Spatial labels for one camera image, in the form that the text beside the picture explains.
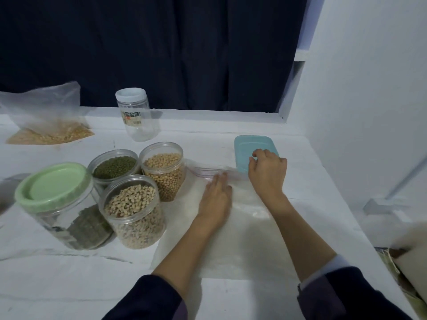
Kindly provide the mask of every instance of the green lid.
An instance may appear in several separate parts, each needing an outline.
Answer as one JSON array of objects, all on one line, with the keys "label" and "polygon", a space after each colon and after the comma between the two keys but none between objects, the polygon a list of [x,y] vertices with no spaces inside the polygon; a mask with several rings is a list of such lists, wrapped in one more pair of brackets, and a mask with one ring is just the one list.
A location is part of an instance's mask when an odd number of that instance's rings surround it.
[{"label": "green lid", "polygon": [[31,213],[59,210],[82,195],[91,180],[82,164],[52,165],[25,178],[15,190],[15,200]]}]

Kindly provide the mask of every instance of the dark sleeve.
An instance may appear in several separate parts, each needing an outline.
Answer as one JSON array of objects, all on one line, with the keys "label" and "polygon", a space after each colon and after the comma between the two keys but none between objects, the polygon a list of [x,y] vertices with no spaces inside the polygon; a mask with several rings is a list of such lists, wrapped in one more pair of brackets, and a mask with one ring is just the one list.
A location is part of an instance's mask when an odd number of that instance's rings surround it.
[{"label": "dark sleeve", "polygon": [[319,277],[298,296],[304,317],[313,319],[407,319],[365,280],[360,269],[345,267]]},{"label": "dark sleeve", "polygon": [[184,320],[181,296],[161,277],[144,275],[103,320]]}]

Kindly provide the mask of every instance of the clear plastic jar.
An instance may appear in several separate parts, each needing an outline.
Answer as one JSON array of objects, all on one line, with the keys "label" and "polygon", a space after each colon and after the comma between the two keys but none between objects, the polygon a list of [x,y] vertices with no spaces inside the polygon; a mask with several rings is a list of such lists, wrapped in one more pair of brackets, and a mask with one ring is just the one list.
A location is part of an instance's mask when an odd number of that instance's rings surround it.
[{"label": "clear plastic jar", "polygon": [[129,136],[136,142],[152,139],[155,128],[145,90],[139,87],[121,89],[116,92],[116,99]]},{"label": "clear plastic jar", "polygon": [[[134,215],[117,218],[107,212],[107,205],[120,192],[131,186],[150,186],[154,188],[155,195],[150,203]],[[146,248],[157,242],[162,237],[166,223],[160,206],[158,188],[156,183],[143,175],[131,175],[121,178],[110,184],[99,199],[99,209],[110,225],[114,228],[121,243],[131,249]]]},{"label": "clear plastic jar", "polygon": [[156,142],[142,150],[139,162],[144,174],[156,182],[160,200],[173,201],[186,175],[181,146],[174,142]]},{"label": "clear plastic jar", "polygon": [[113,233],[98,209],[98,193],[86,167],[49,166],[24,179],[15,199],[40,225],[67,247],[93,249]]},{"label": "clear plastic jar", "polygon": [[[135,159],[135,165],[128,172],[124,173],[123,175],[120,175],[120,176],[117,176],[114,178],[109,178],[109,179],[96,178],[93,175],[94,171],[96,170],[96,168],[101,163],[108,161],[110,159],[116,158],[116,157],[125,157],[125,156],[134,158]],[[104,191],[104,189],[108,185],[110,185],[114,181],[120,179],[120,177],[128,176],[128,175],[135,175],[135,174],[142,174],[142,170],[141,170],[141,167],[139,165],[138,155],[134,151],[127,150],[127,149],[110,150],[110,151],[107,151],[107,152],[95,157],[93,159],[93,161],[91,161],[90,164],[88,165],[88,171],[93,176],[93,182],[95,184],[95,188],[97,189],[99,195],[101,195],[101,193]]]}]

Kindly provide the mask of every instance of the person's left hand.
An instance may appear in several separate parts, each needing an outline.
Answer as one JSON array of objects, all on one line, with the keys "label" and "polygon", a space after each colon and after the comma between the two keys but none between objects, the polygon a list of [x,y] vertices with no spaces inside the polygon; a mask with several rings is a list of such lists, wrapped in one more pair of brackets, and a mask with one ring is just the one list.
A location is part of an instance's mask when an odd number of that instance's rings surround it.
[{"label": "person's left hand", "polygon": [[198,227],[212,235],[224,225],[232,207],[232,187],[227,184],[227,174],[215,175],[206,185],[195,218]]}]

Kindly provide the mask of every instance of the white lid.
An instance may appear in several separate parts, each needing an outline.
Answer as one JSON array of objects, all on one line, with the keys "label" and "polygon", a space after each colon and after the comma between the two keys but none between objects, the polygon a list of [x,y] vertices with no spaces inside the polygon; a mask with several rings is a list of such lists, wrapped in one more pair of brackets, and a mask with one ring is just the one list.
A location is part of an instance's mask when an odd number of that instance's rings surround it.
[{"label": "white lid", "polygon": [[147,99],[147,93],[139,87],[128,87],[116,92],[116,99],[122,103],[134,103]]}]

